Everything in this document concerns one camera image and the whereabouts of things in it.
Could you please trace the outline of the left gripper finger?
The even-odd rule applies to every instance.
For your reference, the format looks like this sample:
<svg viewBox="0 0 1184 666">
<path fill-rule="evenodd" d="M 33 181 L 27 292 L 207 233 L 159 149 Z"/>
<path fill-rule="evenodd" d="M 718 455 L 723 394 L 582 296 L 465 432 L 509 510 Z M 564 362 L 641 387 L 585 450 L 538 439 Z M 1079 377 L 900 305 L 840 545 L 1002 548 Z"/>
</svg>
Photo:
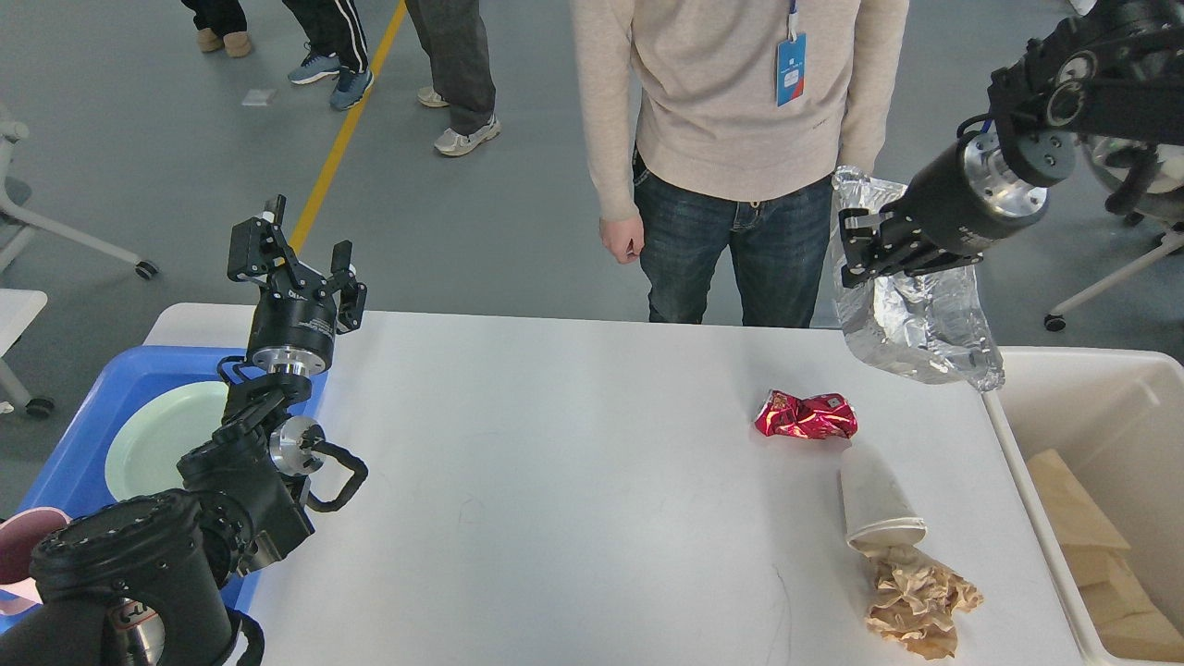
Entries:
<svg viewBox="0 0 1184 666">
<path fill-rule="evenodd" d="M 282 231 L 285 203 L 284 196 L 275 196 L 266 201 L 262 214 L 231 230 L 226 262 L 226 277 L 231 281 L 252 281 L 269 292 L 295 290 L 297 257 Z"/>
<path fill-rule="evenodd" d="M 352 265 L 350 241 L 339 241 L 333 248 L 329 278 L 320 288 L 320 301 L 329 309 L 335 333 L 361 327 L 367 295 L 367 286 L 360 282 Z"/>
</svg>

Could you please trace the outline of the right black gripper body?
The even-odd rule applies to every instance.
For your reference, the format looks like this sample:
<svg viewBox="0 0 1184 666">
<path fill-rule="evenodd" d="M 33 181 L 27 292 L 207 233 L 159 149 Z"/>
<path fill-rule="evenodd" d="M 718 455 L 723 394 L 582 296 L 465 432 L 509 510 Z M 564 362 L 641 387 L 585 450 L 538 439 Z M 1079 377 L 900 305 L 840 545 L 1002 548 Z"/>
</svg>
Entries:
<svg viewBox="0 0 1184 666">
<path fill-rule="evenodd" d="M 888 210 L 902 218 L 902 239 L 935 249 L 926 274 L 982 260 L 982 252 L 1040 222 L 1048 190 L 1011 169 L 995 132 L 969 132 L 906 186 Z"/>
</svg>

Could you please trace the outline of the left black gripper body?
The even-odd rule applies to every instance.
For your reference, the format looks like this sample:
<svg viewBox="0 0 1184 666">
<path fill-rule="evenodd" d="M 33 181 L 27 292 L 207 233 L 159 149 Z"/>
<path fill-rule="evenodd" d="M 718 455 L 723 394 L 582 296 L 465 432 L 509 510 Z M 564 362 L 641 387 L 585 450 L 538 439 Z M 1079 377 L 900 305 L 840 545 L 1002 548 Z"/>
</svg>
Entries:
<svg viewBox="0 0 1184 666">
<path fill-rule="evenodd" d="M 323 374 L 332 367 L 337 338 L 337 303 L 321 295 L 327 284 L 308 281 L 301 290 L 271 290 L 262 278 L 246 346 L 246 361 L 268 374 Z"/>
</svg>

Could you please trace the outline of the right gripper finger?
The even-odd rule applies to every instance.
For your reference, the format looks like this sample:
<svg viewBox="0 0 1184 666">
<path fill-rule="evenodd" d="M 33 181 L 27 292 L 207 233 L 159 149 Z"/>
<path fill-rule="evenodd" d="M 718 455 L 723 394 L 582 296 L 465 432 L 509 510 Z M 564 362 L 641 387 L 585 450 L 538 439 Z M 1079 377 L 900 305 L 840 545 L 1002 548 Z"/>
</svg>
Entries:
<svg viewBox="0 0 1184 666">
<path fill-rule="evenodd" d="M 932 246 L 845 246 L 845 265 L 839 270 L 839 281 L 843 287 L 854 288 L 875 277 L 890 277 L 902 271 L 924 273 L 934 260 Z"/>
<path fill-rule="evenodd" d="M 877 243 L 897 243 L 905 237 L 905 219 L 888 211 L 870 209 L 841 209 L 838 211 L 841 243 L 852 239 L 871 239 Z"/>
</svg>

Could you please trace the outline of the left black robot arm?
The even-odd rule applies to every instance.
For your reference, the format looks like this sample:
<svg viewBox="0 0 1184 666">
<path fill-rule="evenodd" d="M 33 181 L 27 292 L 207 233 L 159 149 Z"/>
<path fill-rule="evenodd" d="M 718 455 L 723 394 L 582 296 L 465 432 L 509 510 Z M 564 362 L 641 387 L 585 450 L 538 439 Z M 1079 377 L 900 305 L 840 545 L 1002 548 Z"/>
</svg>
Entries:
<svg viewBox="0 0 1184 666">
<path fill-rule="evenodd" d="M 300 261 L 282 230 L 285 198 L 231 232 L 229 278 L 251 281 L 245 353 L 215 371 L 220 425 L 178 460 L 179 489 L 110 502 L 41 536 L 32 579 L 41 607 L 4 633 L 7 665 L 258 665 L 260 625 L 224 604 L 233 576 L 284 561 L 368 476 L 363 460 L 290 414 L 358 329 L 367 287 L 340 241 L 329 274 Z"/>
</svg>

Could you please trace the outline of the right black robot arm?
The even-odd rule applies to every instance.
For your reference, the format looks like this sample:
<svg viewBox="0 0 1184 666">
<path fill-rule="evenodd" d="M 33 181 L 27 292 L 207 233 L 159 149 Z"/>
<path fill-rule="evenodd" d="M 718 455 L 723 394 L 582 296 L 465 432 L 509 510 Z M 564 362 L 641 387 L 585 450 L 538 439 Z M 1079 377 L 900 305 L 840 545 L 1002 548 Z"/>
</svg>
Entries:
<svg viewBox="0 0 1184 666">
<path fill-rule="evenodd" d="M 1126 174 L 1106 209 L 1130 214 L 1159 174 L 1160 147 L 1180 145 L 1182 43 L 1179 1 L 1099 1 L 1031 39 L 991 75 L 991 129 L 961 126 L 877 214 L 839 211 L 843 287 L 978 263 L 1040 222 L 1049 188 L 1073 173 L 1076 139 L 1119 141 L 1107 164 Z"/>
</svg>

